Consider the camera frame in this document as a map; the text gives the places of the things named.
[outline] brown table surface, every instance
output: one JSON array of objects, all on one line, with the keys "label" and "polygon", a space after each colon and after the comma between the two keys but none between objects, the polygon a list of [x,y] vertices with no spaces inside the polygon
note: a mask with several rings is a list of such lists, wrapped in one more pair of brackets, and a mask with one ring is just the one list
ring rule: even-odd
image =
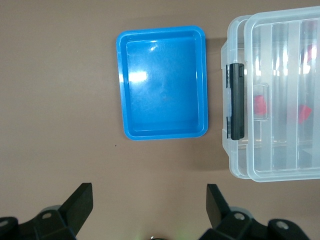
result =
[{"label": "brown table surface", "polygon": [[[206,185],[263,224],[320,236],[320,180],[257,183],[231,175],[222,148],[220,49],[229,23],[319,0],[0,0],[0,216],[23,223],[82,182],[94,209],[79,240],[197,240]],[[209,129],[200,138],[131,141],[115,41],[125,30],[198,25],[207,38]]]}]

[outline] plastic container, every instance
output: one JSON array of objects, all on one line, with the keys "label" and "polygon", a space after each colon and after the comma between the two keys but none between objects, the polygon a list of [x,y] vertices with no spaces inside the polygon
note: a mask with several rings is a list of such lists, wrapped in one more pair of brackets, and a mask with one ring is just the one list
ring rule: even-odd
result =
[{"label": "plastic container", "polygon": [[208,129],[206,38],[197,26],[125,31],[116,41],[123,126],[131,140]]},{"label": "plastic container", "polygon": [[232,174],[257,182],[320,178],[320,7],[236,18],[221,68]]}]

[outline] blue plastic tray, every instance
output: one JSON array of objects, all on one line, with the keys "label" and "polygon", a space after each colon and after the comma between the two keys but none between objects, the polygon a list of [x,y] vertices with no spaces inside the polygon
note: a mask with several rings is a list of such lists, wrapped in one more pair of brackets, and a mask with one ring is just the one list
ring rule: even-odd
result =
[{"label": "blue plastic tray", "polygon": [[206,38],[197,26],[125,31],[116,40],[124,132],[132,140],[208,129]]}]

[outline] box handle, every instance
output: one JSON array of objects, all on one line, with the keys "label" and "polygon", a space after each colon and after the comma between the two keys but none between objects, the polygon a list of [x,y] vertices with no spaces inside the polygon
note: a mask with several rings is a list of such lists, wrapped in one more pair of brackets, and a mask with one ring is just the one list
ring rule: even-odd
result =
[{"label": "box handle", "polygon": [[245,137],[245,66],[232,63],[229,66],[231,89],[230,133],[232,140]]}]

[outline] red object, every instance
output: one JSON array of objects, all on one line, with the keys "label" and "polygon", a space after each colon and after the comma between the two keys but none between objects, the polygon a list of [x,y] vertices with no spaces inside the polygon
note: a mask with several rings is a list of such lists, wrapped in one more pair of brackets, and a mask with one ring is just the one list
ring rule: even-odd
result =
[{"label": "red object", "polygon": [[253,111],[256,115],[265,115],[267,113],[267,104],[263,95],[254,97]]},{"label": "red object", "polygon": [[307,105],[301,104],[299,106],[298,112],[298,123],[302,124],[305,120],[307,120],[312,112],[312,109]]}]

